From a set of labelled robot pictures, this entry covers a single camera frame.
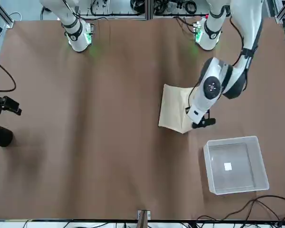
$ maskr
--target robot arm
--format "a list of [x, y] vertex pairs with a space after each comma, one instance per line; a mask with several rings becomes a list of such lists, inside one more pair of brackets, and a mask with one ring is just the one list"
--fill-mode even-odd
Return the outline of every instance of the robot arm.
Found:
[[82, 52], [91, 44], [90, 24], [75, 17], [71, 11], [71, 7], [78, 5], [79, 0], [40, 0], [40, 3], [60, 19], [74, 51]]
[[[243, 36], [243, 47], [240, 57], [235, 66], [229, 65], [215, 57], [205, 62], [199, 78], [199, 86], [189, 97], [190, 110], [188, 116], [194, 123], [200, 123], [204, 114], [216, 103], [222, 94], [229, 99], [233, 99], [238, 97], [243, 91], [244, 85], [247, 83], [247, 72], [254, 52], [257, 49], [262, 30], [262, 4], [263, 0], [231, 1], [231, 16]], [[204, 32], [198, 40], [202, 48], [212, 47], [217, 42], [216, 39], [211, 39], [211, 35], [209, 36], [213, 32], [205, 29], [205, 24], [209, 28], [211, 27], [209, 18], [211, 21], [215, 21], [209, 15], [208, 19], [202, 23]], [[221, 19], [217, 19], [219, 23], [215, 23], [215, 25], [219, 27], [218, 32], [220, 32]]]

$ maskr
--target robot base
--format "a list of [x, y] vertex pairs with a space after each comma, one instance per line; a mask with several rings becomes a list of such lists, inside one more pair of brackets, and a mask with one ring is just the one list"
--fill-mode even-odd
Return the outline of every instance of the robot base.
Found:
[[193, 38], [195, 43], [197, 43], [202, 49], [210, 51], [218, 43], [221, 32], [217, 35], [215, 39], [210, 39], [210, 37], [208, 36], [208, 34], [205, 32], [204, 29], [205, 21], [206, 18], [203, 18], [201, 21], [197, 21], [193, 25], [194, 26]]
[[92, 43], [92, 37], [94, 32], [93, 24], [86, 23], [85, 21], [82, 21], [81, 23], [84, 29], [76, 41], [73, 41], [71, 37], [66, 35], [68, 43], [76, 52], [84, 51]]

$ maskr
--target wire bundle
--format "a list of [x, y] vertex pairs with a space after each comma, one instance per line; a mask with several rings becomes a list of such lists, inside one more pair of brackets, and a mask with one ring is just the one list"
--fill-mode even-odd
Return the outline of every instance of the wire bundle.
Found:
[[253, 208], [254, 204], [257, 202], [257, 203], [261, 204], [262, 206], [264, 206], [266, 209], [268, 209], [268, 210], [277, 218], [277, 222], [279, 222], [279, 224], [278, 224], [277, 226], [276, 226], [275, 224], [270, 224], [270, 223], [268, 223], [268, 224], [269, 224], [271, 227], [275, 227], [275, 228], [281, 227], [281, 226], [282, 226], [282, 223], [285, 222], [285, 216], [284, 216], [282, 219], [280, 219], [280, 218], [278, 217], [278, 215], [277, 215], [270, 207], [268, 207], [266, 204], [264, 204], [263, 202], [260, 201], [260, 199], [263, 199], [263, 198], [277, 198], [277, 199], [280, 199], [280, 200], [284, 200], [284, 201], [285, 201], [285, 197], [276, 196], [276, 195], [264, 195], [264, 196], [259, 196], [259, 197], [256, 197], [255, 199], [249, 200], [240, 210], [237, 210], [237, 211], [234, 211], [234, 212], [231, 212], [231, 213], [227, 214], [223, 219], [215, 219], [215, 218], [212, 218], [212, 217], [210, 217], [210, 216], [208, 216], [208, 215], [201, 215], [201, 216], [199, 216], [199, 217], [196, 219], [196, 221], [195, 221], [194, 224], [195, 224], [197, 227], [199, 227], [199, 226], [197, 225], [197, 223], [198, 223], [198, 222], [203, 223], [203, 225], [202, 225], [201, 227], [199, 227], [199, 228], [202, 228], [202, 227], [204, 226], [204, 224], [206, 224], [206, 223], [213, 223], [213, 224], [214, 224], [214, 223], [221, 223], [221, 222], [223, 222], [224, 220], [228, 219], [230, 216], [242, 212], [245, 208], [248, 207], [248, 205], [250, 205], [250, 208], [249, 208], [249, 210], [248, 210], [247, 216], [245, 217], [245, 220], [243, 221], [243, 224], [242, 224], [241, 227], [240, 227], [240, 228], [244, 228], [244, 227], [246, 226], [246, 224], [248, 223], [248, 219], [249, 219], [249, 217], [250, 217], [250, 215], [251, 215], [252, 208]]

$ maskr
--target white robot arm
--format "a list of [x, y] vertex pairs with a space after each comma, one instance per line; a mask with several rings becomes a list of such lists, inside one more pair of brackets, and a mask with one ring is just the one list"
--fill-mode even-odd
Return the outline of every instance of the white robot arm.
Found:
[[79, 0], [40, 0], [40, 3], [60, 19], [74, 51], [82, 52], [91, 44], [89, 24], [75, 17], [71, 10]]
[[189, 97], [188, 116], [199, 124], [205, 113], [223, 94], [229, 99], [238, 97], [247, 83], [254, 52], [262, 30], [263, 0], [207, 0], [210, 4], [208, 19], [203, 19], [196, 42], [205, 50], [215, 47], [226, 18], [225, 5], [230, 2], [233, 21], [242, 34], [243, 47], [238, 62], [232, 66], [213, 57], [201, 71], [198, 87]]

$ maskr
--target green led light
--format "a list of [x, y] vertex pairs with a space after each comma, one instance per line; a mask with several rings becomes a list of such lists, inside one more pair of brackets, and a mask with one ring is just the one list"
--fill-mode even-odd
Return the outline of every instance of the green led light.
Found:
[[196, 40], [197, 43], [200, 42], [200, 39], [201, 39], [201, 36], [202, 36], [202, 35], [203, 35], [203, 31], [202, 31], [202, 30], [199, 31], [198, 34], [196, 34], [195, 40]]

